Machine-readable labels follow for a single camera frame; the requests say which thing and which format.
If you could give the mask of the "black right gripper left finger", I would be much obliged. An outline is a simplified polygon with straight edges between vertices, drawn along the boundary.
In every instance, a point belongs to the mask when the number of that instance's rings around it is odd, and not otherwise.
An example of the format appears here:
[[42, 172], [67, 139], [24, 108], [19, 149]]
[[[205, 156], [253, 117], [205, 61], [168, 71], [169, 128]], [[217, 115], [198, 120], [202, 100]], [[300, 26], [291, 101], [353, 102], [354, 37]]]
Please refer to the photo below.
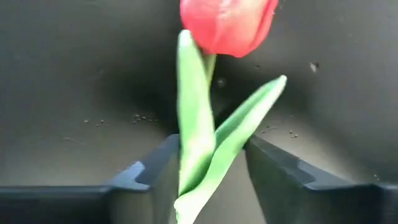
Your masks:
[[179, 135], [172, 134], [104, 185], [2, 187], [1, 223], [168, 223], [177, 198], [179, 150]]

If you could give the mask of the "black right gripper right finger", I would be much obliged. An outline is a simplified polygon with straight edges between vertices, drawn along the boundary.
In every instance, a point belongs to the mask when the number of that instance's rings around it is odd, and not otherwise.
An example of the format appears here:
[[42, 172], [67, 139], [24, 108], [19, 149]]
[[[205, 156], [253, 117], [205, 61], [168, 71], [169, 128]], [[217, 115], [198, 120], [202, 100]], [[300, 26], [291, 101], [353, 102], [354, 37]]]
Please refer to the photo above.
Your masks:
[[397, 224], [394, 184], [355, 184], [256, 135], [244, 150], [268, 224]]

